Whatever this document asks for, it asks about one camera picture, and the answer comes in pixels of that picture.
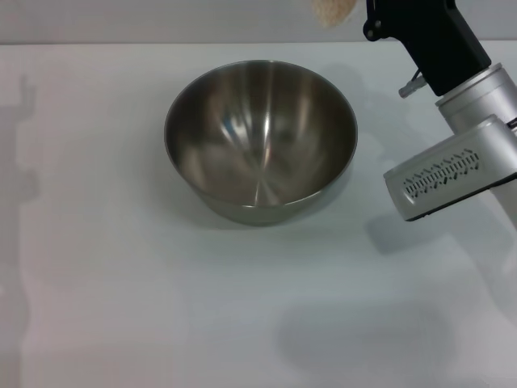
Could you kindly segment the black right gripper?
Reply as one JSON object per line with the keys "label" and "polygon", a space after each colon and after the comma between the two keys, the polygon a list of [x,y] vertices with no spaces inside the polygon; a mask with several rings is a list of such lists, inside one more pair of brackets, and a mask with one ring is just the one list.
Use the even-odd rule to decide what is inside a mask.
{"label": "black right gripper", "polygon": [[487,70],[492,61],[454,1],[367,0],[370,41],[400,41],[435,95]]}

